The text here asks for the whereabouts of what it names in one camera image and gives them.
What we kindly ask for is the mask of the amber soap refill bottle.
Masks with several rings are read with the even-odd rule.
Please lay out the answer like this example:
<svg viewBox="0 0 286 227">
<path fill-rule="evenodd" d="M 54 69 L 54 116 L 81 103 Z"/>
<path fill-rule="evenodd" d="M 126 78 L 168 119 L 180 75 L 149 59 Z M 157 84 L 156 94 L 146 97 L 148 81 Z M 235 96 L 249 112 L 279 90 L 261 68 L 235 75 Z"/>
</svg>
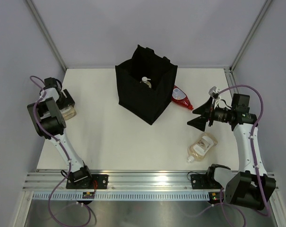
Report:
<svg viewBox="0 0 286 227">
<path fill-rule="evenodd" d="M 187 162 L 202 161 L 217 143 L 217 139 L 211 133 L 202 133 L 197 141 L 188 147 Z"/>
</svg>

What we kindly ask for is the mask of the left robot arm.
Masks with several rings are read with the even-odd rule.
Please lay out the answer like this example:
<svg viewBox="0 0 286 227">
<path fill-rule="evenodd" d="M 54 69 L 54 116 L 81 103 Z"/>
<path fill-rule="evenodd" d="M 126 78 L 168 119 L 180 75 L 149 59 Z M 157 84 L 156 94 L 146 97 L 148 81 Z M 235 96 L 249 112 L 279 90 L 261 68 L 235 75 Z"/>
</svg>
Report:
<svg viewBox="0 0 286 227">
<path fill-rule="evenodd" d="M 94 187 L 88 166 L 76 153 L 66 133 L 66 120 L 76 115 L 74 99 L 56 78 L 41 79 L 30 76 L 30 80 L 38 86 L 40 92 L 38 100 L 29 104 L 27 110 L 37 134 L 55 146 L 67 165 L 68 170 L 61 171 L 67 180 L 66 187 Z"/>
</svg>

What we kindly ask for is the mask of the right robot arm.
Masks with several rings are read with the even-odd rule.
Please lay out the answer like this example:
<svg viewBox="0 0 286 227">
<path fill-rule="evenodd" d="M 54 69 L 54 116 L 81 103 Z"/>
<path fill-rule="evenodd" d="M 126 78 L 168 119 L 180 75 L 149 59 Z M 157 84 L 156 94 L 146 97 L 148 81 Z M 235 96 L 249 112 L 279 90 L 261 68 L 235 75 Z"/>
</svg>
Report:
<svg viewBox="0 0 286 227">
<path fill-rule="evenodd" d="M 197 118 L 187 124 L 200 131 L 213 122 L 227 123 L 235 136 L 238 157 L 238 173 L 231 168 L 212 164 L 205 174 L 192 174 L 194 189 L 223 187 L 226 202 L 232 205 L 263 210 L 276 188 L 276 180 L 268 176 L 262 163 L 258 146 L 258 121 L 260 117 L 249 112 L 249 95 L 234 94 L 230 107 L 221 108 L 218 93 L 210 93 L 206 103 L 193 110 Z"/>
</svg>

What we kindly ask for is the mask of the red liquid bottle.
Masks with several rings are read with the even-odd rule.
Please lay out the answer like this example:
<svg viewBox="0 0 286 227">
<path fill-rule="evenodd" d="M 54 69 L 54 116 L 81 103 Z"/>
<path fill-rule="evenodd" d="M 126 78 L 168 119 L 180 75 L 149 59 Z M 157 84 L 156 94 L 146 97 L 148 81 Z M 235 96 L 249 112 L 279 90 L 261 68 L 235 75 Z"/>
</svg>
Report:
<svg viewBox="0 0 286 227">
<path fill-rule="evenodd" d="M 176 85 L 173 87 L 171 100 L 175 104 L 182 106 L 190 111 L 194 109 L 187 95 Z"/>
</svg>

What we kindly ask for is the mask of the beige lotion bottle white cap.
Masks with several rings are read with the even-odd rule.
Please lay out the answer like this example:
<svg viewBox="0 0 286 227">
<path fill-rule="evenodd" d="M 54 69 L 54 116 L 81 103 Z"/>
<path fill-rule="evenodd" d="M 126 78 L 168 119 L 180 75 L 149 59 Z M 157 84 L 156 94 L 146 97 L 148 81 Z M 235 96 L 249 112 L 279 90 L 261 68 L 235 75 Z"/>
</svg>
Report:
<svg viewBox="0 0 286 227">
<path fill-rule="evenodd" d="M 151 84 L 151 79 L 147 78 L 147 77 L 142 77 L 141 78 L 141 83 L 146 84 L 149 88 L 152 88 L 152 84 Z"/>
</svg>

